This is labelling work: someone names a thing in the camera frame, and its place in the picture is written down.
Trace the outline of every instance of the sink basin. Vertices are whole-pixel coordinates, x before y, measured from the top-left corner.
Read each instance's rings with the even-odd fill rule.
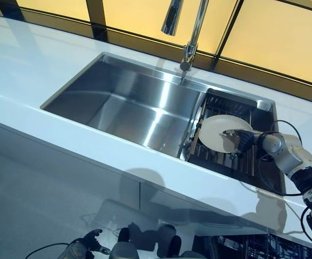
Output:
[[[284,176],[274,162],[262,165],[260,178],[257,160],[263,150],[253,147],[233,161],[198,139],[202,119],[218,114],[268,131],[277,119],[274,102],[198,79],[179,83],[168,71],[102,53],[41,108],[259,188],[284,191]]]
[[[169,73],[103,54],[42,108],[179,157],[205,93]]]

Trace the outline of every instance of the robotic arm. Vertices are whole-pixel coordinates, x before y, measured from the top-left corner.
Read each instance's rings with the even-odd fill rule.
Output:
[[[230,129],[223,131],[228,138],[239,137],[239,145],[232,157],[249,150],[253,145],[262,148],[272,156],[278,168],[301,192],[304,203],[311,209],[307,222],[312,230],[312,155],[306,151],[300,140],[279,132],[258,132]]]

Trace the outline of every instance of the faucet spout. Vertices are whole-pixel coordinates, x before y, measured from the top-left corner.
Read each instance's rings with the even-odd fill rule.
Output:
[[[193,28],[193,32],[192,32],[192,36],[191,36],[191,40],[187,43],[187,45],[184,46],[182,61],[180,63],[180,68],[184,72],[189,71],[192,67],[194,56],[195,56],[195,53],[196,53],[197,47],[198,47],[199,33],[200,33],[200,29],[201,29],[201,26],[202,26],[203,21],[204,21],[205,12],[206,12],[206,9],[208,6],[208,2],[209,2],[209,0],[201,0],[200,1],[197,17],[195,19],[194,28]],[[172,25],[177,24],[177,22],[178,22],[178,18],[179,18],[180,11],[181,11],[181,6],[182,6],[182,0],[172,0],[171,1],[171,5],[169,6],[169,10],[168,10],[166,19],[164,21],[164,25],[162,27],[162,31],[164,33],[169,34],[169,35],[173,35],[173,36],[175,35],[175,30],[172,30]]]

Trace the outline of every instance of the dish rack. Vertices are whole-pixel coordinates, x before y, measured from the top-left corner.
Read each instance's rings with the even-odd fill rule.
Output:
[[[265,154],[263,150],[253,146],[241,157],[232,159],[230,154],[213,151],[200,141],[199,132],[203,120],[219,114],[239,117],[257,131],[269,130],[275,120],[271,112],[259,109],[257,101],[253,99],[210,88],[201,105],[195,130],[184,145],[185,160],[271,192],[272,189],[284,191],[284,176],[274,162],[268,162],[268,166],[263,167],[263,178],[272,189],[261,180],[257,162]]]

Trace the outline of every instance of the white countertop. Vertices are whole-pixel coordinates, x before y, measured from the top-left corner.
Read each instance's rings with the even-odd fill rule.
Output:
[[[39,108],[102,52],[179,73],[179,64],[175,62],[0,17],[0,123],[154,182],[212,209],[218,208],[284,233],[296,242],[310,242],[298,220],[305,208],[301,197],[282,198],[257,190]],[[195,68],[188,76],[274,100],[278,119],[294,124],[302,135],[304,147],[312,153],[311,102]],[[287,125],[280,124],[279,128],[283,133],[294,134]],[[116,151],[121,154],[119,159],[112,155]],[[287,192],[297,192],[288,179],[286,184]]]

